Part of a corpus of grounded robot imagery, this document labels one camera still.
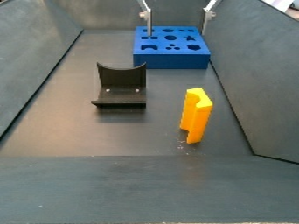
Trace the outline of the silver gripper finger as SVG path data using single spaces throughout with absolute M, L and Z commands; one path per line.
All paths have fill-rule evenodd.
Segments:
M 141 11 L 138 12 L 138 17 L 144 19 L 147 23 L 147 35 L 152 36 L 152 10 L 147 5 L 145 0 L 136 0 Z
M 203 20 L 201 20 L 201 28 L 200 34 L 205 34 L 208 22 L 216 17 L 215 9 L 220 4 L 221 0 L 209 0 L 207 6 L 203 8 Z

